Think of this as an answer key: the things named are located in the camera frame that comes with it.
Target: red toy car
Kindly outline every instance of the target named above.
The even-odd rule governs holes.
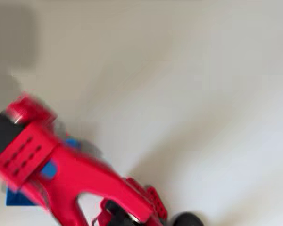
[[[0,114],[0,177],[14,191],[50,211],[63,226],[88,226],[77,203],[80,193],[103,196],[102,212],[92,221],[100,226],[161,226],[167,211],[155,188],[124,179],[108,165],[65,145],[53,133],[56,116],[28,95]],[[52,178],[41,174],[49,162]],[[175,226],[203,226],[184,213]]]

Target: white wall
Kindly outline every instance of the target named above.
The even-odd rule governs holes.
[[[283,0],[1,3],[0,109],[20,90],[170,215],[283,226]],[[0,226],[31,224],[55,225],[0,192]]]

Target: red plastic body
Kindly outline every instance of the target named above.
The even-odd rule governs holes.
[[[28,125],[0,154],[0,177],[51,211],[61,225],[88,226],[77,203],[85,192],[103,196],[103,202],[114,200],[147,226],[160,226],[158,217],[166,218],[166,209],[157,206],[163,204],[156,191],[146,191],[133,179],[125,180],[106,164],[65,146],[49,129],[55,115],[30,97],[12,103],[7,111]],[[48,161],[57,167],[53,178],[40,173]],[[111,216],[102,209],[97,219],[105,226]]]

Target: blue plastic piece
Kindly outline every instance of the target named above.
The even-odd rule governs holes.
[[[68,138],[65,141],[65,144],[69,145],[70,147],[74,148],[81,148],[81,144],[79,141],[73,138]],[[57,173],[57,168],[49,161],[41,170],[41,173],[47,178],[53,178]],[[21,192],[13,192],[9,188],[6,189],[6,202],[7,206],[35,206],[35,204],[30,201],[25,195]]]
[[[7,206],[35,206],[35,204],[21,192],[14,193],[9,188],[6,190],[5,204]]]
[[[46,163],[46,165],[41,170],[42,176],[47,179],[52,179],[56,175],[56,173],[57,173],[57,167],[52,161]]]

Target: black tire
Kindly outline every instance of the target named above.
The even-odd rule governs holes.
[[[192,213],[182,213],[174,221],[173,226],[204,226],[202,221]]]

